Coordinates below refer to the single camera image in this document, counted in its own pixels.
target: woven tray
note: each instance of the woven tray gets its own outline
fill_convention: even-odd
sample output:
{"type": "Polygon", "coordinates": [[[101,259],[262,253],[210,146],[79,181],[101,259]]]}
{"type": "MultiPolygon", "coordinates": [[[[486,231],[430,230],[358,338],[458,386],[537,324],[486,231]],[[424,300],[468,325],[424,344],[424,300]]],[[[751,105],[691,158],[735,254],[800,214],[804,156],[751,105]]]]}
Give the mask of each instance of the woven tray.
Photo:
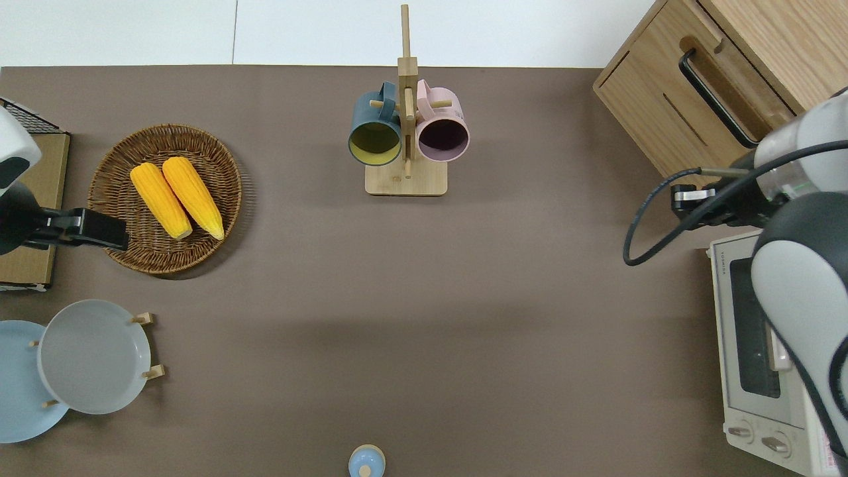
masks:
{"type": "Polygon", "coordinates": [[[182,272],[209,258],[221,247],[217,240],[192,222],[192,233],[174,240],[144,204],[130,180],[130,171],[143,162],[161,167],[172,156],[191,161],[203,179],[224,221],[229,237],[242,206],[242,177],[226,146],[194,127],[178,124],[152,126],[135,132],[103,158],[88,189],[88,207],[126,221],[130,247],[126,252],[106,249],[106,254],[137,272],[160,275],[182,272]]]}

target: mug handle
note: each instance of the mug handle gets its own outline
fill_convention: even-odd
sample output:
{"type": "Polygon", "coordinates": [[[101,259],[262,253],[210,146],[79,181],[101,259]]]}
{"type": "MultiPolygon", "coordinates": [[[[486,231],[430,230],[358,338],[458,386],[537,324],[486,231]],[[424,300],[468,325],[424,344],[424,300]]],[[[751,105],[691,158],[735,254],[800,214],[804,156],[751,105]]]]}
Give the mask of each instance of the mug handle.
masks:
{"type": "Polygon", "coordinates": [[[398,87],[390,81],[384,81],[380,88],[380,99],[382,106],[380,107],[380,119],[383,121],[391,121],[394,114],[395,98],[398,96],[398,87]]]}
{"type": "Polygon", "coordinates": [[[430,85],[427,84],[427,80],[418,80],[417,96],[416,105],[418,106],[418,112],[421,113],[421,117],[424,121],[433,118],[436,113],[433,112],[432,106],[430,105],[430,85]]]}

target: oven knob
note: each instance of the oven knob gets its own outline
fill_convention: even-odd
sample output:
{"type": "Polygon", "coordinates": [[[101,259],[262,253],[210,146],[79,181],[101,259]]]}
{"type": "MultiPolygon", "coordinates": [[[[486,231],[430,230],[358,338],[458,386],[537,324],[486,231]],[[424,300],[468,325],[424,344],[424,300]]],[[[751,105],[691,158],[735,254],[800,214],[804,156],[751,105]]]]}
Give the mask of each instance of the oven knob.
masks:
{"type": "Polygon", "coordinates": [[[774,436],[763,437],[760,439],[760,442],[783,457],[792,455],[792,447],[789,445],[789,439],[782,432],[775,432],[774,436]]]}
{"type": "Polygon", "coordinates": [[[739,421],[736,425],[731,426],[724,424],[724,432],[727,435],[735,435],[742,441],[746,441],[749,444],[754,441],[754,431],[748,421],[745,421],[744,419],[739,421]]]}

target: pink mug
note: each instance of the pink mug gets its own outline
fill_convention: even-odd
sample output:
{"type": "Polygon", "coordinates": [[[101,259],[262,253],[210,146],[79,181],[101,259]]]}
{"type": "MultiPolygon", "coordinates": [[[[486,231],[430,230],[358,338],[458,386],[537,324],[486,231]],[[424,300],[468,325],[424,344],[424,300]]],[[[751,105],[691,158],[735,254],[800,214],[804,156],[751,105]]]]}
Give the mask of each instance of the pink mug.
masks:
{"type": "Polygon", "coordinates": [[[418,81],[416,143],[421,155],[444,162],[460,157],[468,149],[468,127],[460,100],[445,87],[430,87],[418,81]],[[432,103],[450,101],[450,106],[433,108],[432,103]]]}

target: black drawer handle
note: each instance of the black drawer handle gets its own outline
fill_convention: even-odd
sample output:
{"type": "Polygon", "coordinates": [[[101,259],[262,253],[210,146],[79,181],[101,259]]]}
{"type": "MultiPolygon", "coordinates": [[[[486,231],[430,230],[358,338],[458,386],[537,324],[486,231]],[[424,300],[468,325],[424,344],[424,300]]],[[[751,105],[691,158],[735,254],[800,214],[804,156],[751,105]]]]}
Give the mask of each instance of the black drawer handle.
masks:
{"type": "Polygon", "coordinates": [[[689,64],[689,59],[695,56],[695,49],[692,48],[682,57],[680,57],[680,61],[678,62],[678,66],[680,66],[680,72],[683,73],[683,76],[689,81],[689,84],[695,89],[696,92],[704,99],[704,102],[707,106],[712,109],[712,112],[718,116],[718,119],[727,127],[728,131],[734,135],[737,141],[740,144],[745,146],[748,149],[753,149],[759,144],[759,141],[755,141],[748,137],[745,131],[742,130],[742,126],[739,125],[738,122],[728,113],[727,109],[718,101],[716,95],[710,91],[710,88],[706,87],[706,84],[698,77],[695,70],[692,69],[692,65],[689,64]]]}

